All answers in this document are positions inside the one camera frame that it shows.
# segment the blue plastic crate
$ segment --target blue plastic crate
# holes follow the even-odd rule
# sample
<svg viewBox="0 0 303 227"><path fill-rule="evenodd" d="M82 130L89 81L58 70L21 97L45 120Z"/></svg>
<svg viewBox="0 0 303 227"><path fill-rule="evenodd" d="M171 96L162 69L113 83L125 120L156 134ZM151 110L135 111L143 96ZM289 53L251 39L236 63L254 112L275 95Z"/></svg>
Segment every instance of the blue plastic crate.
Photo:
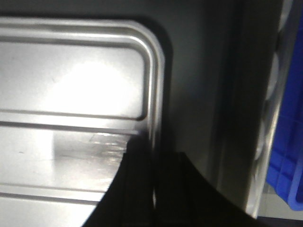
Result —
<svg viewBox="0 0 303 227"><path fill-rule="evenodd" d="M276 126L267 182L293 210L303 210L303 16Z"/></svg>

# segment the metal sheet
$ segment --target metal sheet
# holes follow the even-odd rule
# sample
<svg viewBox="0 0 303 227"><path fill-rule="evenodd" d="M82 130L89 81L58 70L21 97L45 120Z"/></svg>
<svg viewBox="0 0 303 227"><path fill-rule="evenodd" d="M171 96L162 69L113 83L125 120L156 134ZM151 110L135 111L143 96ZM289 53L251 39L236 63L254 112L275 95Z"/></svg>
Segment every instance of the metal sheet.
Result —
<svg viewBox="0 0 303 227"><path fill-rule="evenodd" d="M132 21L0 18L0 52L0 200L78 204L80 225L130 137L159 143L161 48Z"/></svg>

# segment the blue container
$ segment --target blue container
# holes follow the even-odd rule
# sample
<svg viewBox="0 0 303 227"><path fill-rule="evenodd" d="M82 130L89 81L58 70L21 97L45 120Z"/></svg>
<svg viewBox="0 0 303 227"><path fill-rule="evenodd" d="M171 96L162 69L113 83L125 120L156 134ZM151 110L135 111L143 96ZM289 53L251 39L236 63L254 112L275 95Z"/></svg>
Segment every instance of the blue container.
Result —
<svg viewBox="0 0 303 227"><path fill-rule="evenodd" d="M297 34L267 182L293 210L303 210L303 16Z"/></svg>

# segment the stainless steel panel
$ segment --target stainless steel panel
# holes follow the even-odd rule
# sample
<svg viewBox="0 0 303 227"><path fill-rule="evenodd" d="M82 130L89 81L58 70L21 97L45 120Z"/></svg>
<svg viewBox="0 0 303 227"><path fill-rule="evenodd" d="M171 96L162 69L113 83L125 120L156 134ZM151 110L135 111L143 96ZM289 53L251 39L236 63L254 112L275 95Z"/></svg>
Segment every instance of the stainless steel panel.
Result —
<svg viewBox="0 0 303 227"><path fill-rule="evenodd" d="M76 207L84 212L64 226L80 225L130 137L147 138L152 150L159 145L158 41L132 21L2 17L0 52L0 200L16 213ZM67 215L14 222L7 210L1 226L62 226Z"/></svg>

